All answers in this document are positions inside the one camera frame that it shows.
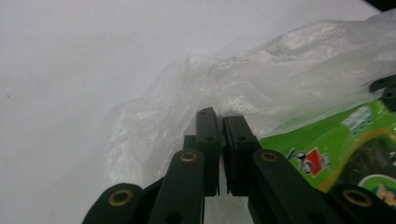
white tabletop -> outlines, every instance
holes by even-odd
[[[189,54],[227,58],[360,0],[0,1],[0,223],[80,223],[121,104]]]

plastic bag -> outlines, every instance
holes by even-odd
[[[314,188],[359,185],[396,209],[395,127],[396,117],[375,100],[260,143],[285,155]]]
[[[110,181],[144,188],[164,176],[199,108],[244,115],[262,138],[374,100],[368,84],[396,73],[395,21],[395,11],[368,21],[321,21],[228,60],[190,57],[126,104],[111,139]],[[224,191],[223,174],[220,180]],[[222,193],[205,201],[205,223],[252,223],[246,199]]]

clear plastic bag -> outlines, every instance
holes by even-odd
[[[396,11],[320,21],[228,60],[189,57],[125,105],[111,139],[111,182],[146,187],[165,175],[199,108],[244,115],[259,137],[285,133],[374,100],[368,84],[396,74]],[[224,175],[220,189],[225,191]],[[252,223],[247,200],[206,199],[205,223]]]

red logo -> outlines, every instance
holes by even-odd
[[[295,157],[300,161],[300,171],[304,170],[306,174],[311,174],[313,176],[330,165],[329,155],[320,155],[317,148],[312,149],[306,154],[300,152]]]

green snack bag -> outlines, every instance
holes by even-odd
[[[314,188],[359,185],[396,209],[396,117],[379,100],[260,144],[284,154]]]

